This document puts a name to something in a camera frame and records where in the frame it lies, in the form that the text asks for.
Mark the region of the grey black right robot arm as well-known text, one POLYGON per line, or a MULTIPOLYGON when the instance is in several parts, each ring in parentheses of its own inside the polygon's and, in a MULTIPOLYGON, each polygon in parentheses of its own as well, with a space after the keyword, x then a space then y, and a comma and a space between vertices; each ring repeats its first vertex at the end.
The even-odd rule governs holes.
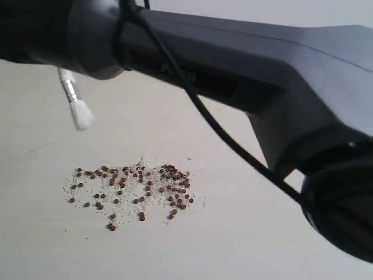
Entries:
POLYGON ((372 261, 372 29, 294 27, 135 1, 2 1, 1 58, 186 90, 218 136, 345 253, 372 261))

